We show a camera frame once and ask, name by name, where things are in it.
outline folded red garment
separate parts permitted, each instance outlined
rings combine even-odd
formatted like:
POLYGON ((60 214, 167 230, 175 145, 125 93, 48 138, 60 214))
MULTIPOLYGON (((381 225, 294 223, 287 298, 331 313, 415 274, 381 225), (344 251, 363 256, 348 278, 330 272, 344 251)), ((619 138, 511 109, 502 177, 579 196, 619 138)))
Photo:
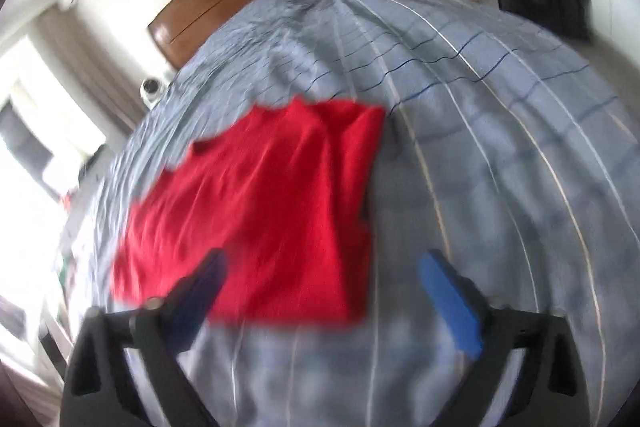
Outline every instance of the folded red garment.
POLYGON ((210 318, 350 324, 364 317, 370 233, 361 210, 385 111, 345 100, 254 107, 194 142, 133 204, 113 296, 164 296, 214 247, 229 272, 210 318))

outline mattress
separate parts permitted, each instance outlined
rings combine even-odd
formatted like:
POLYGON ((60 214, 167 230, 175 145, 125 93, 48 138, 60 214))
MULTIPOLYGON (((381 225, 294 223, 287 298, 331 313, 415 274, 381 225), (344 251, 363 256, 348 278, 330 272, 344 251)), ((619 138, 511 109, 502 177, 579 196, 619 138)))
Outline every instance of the mattress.
POLYGON ((111 165, 76 244, 76 318, 127 308, 110 296, 111 263, 162 169, 252 104, 294 95, 387 110, 368 191, 369 312, 341 330, 204 326, 180 363, 216 420, 428 425, 468 369, 416 276, 419 254, 440 248, 493 302, 567 317, 591 422, 606 425, 640 377, 640 128, 558 38, 456 0, 255 0, 235 15, 111 165))

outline red fabric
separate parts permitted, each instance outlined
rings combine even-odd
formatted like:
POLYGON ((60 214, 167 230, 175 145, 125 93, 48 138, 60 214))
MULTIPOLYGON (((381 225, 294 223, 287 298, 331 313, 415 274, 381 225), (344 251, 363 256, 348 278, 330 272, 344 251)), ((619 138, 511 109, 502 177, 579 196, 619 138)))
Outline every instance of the red fabric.
POLYGON ((254 107, 194 142, 130 210, 113 295, 164 296, 213 247, 229 258, 210 317, 349 324, 364 316, 369 228, 360 217, 385 112, 344 100, 254 107))

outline bed sheet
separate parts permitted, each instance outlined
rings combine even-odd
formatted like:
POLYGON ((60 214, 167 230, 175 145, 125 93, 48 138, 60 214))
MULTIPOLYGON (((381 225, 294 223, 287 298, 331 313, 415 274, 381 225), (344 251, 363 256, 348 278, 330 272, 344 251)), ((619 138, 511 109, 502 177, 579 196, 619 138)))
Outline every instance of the bed sheet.
POLYGON ((215 32, 98 192, 79 314, 125 307, 110 297, 111 262, 162 168, 253 103, 296 94, 388 111, 369 187, 369 315, 349 330, 204 327, 180 362, 218 422, 428 425, 465 370, 416 278, 417 255, 440 248, 485 295, 566 314, 592 424, 606 425, 640 377, 638 124, 555 36, 455 0, 255 0, 215 32))

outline red shirt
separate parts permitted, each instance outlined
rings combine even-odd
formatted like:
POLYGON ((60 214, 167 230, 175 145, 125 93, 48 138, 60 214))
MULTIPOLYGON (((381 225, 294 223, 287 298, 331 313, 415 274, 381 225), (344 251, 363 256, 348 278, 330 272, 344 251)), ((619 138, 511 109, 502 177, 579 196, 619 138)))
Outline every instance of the red shirt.
POLYGON ((210 317, 348 324, 364 316, 370 233, 361 218, 385 111, 345 100, 254 107, 194 142, 133 204, 113 295, 165 296, 214 247, 228 276, 210 317))

